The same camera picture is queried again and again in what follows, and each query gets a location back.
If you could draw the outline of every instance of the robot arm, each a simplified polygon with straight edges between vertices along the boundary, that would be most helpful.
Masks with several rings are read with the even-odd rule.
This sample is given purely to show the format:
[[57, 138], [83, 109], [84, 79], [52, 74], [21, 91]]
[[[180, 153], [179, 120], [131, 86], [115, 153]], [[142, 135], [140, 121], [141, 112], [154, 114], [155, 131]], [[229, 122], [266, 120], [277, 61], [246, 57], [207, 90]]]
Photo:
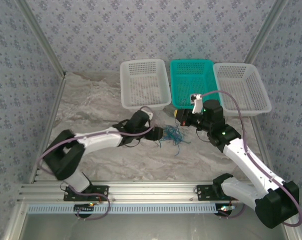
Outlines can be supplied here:
[[78, 170], [82, 156], [107, 147], [123, 146], [131, 143], [134, 139], [140, 140], [141, 138], [145, 138], [152, 141], [160, 140], [163, 135], [163, 129], [160, 127], [155, 127], [146, 134], [139, 134], [151, 127], [150, 121], [152, 117], [152, 113], [139, 110], [133, 114], [131, 119], [121, 121], [103, 131], [89, 134], [74, 134], [69, 129], [64, 130], [54, 139], [48, 149], [67, 139], [74, 137], [79, 139], [61, 145], [47, 154], [43, 160], [58, 180], [68, 183], [77, 192], [89, 192], [91, 182]]
[[247, 153], [254, 162], [267, 172], [271, 179], [276, 180], [298, 202], [299, 189], [294, 182], [285, 182], [273, 173], [264, 163], [248, 148], [245, 152], [241, 135], [225, 123], [223, 108], [216, 100], [207, 100], [203, 103], [199, 95], [195, 95], [193, 111], [188, 109], [176, 110], [175, 118], [181, 126], [193, 126], [197, 130], [206, 131], [209, 141], [222, 153], [233, 160], [244, 174], [250, 179], [254, 187], [244, 184], [231, 174], [224, 174], [213, 180], [213, 190], [217, 196], [229, 196], [254, 209], [259, 219], [269, 228], [274, 228], [291, 216], [297, 214], [297, 208], [288, 195], [277, 184], [271, 181], [248, 158]]

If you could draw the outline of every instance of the blue string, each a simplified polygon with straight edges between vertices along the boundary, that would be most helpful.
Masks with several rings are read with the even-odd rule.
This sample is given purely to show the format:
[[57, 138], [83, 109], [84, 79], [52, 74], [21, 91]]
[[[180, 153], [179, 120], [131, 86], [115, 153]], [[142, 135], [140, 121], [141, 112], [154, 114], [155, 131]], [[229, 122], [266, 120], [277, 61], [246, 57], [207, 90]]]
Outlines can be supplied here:
[[165, 128], [163, 129], [163, 137], [161, 138], [160, 142], [160, 148], [162, 147], [161, 142], [162, 141], [170, 141], [173, 140], [173, 145], [178, 147], [178, 152], [175, 156], [177, 156], [180, 153], [180, 146], [179, 144], [181, 142], [183, 143], [190, 143], [190, 142], [186, 142], [184, 141], [184, 136], [185, 134], [180, 132], [179, 129], [179, 124], [177, 123], [176, 119], [175, 119], [175, 124], [176, 126], [171, 126], [171, 125], [166, 125]]

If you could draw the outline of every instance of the white plastic basket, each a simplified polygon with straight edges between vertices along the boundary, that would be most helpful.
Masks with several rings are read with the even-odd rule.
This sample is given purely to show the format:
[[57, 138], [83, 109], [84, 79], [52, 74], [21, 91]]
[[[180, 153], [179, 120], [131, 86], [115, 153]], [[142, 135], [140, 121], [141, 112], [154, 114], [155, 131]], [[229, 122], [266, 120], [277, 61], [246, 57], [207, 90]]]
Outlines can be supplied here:
[[142, 106], [162, 110], [172, 101], [164, 61], [141, 59], [121, 64], [122, 106], [136, 111]]
[[[219, 90], [230, 93], [239, 104], [243, 116], [270, 112], [272, 107], [256, 67], [243, 63], [216, 63], [214, 76]], [[238, 115], [232, 99], [220, 93], [227, 116]]]

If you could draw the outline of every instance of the patterned wallpaper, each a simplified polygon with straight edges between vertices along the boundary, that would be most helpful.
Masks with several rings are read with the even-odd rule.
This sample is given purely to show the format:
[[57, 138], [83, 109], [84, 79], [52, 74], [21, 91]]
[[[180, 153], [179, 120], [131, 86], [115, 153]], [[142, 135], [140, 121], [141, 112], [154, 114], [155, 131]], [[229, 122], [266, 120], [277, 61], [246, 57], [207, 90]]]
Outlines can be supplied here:
[[13, 0], [0, 0], [0, 239], [29, 180], [59, 77]]
[[243, 62], [274, 0], [28, 0], [64, 70], [160, 58]]
[[302, 205], [302, 0], [289, 1], [254, 64], [273, 107], [259, 121], [274, 169], [298, 184]]

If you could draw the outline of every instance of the teal plastic basket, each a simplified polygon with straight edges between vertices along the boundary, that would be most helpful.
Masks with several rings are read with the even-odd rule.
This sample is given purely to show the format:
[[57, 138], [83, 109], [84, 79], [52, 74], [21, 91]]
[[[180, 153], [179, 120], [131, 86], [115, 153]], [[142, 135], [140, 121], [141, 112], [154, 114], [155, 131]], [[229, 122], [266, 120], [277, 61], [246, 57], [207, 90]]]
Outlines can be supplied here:
[[[173, 60], [170, 64], [172, 102], [176, 108], [193, 109], [191, 94], [205, 94], [217, 90], [213, 72], [214, 63], [207, 59]], [[203, 98], [203, 101], [220, 101], [218, 93]]]

